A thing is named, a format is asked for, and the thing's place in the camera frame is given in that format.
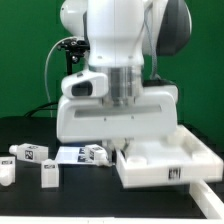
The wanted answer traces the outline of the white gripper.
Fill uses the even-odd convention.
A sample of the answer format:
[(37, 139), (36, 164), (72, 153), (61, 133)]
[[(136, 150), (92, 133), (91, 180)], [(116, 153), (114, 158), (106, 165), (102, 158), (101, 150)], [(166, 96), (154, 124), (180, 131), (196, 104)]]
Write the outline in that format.
[(145, 87), (127, 106), (105, 106), (100, 99), (68, 99), (62, 96), (57, 115), (57, 138), (62, 143), (125, 139), (123, 156), (134, 139), (160, 138), (177, 127), (174, 85)]

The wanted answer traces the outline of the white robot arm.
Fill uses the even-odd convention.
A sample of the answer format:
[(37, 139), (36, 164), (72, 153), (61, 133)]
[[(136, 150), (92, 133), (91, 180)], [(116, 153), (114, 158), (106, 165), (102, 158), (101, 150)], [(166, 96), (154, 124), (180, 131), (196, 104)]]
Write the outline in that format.
[(87, 42), (85, 69), (62, 80), (57, 138), (100, 141), (108, 150), (146, 154), (177, 130), (177, 86), (158, 75), (142, 79), (143, 56), (176, 54), (192, 22), (184, 0), (88, 0), (63, 23)]

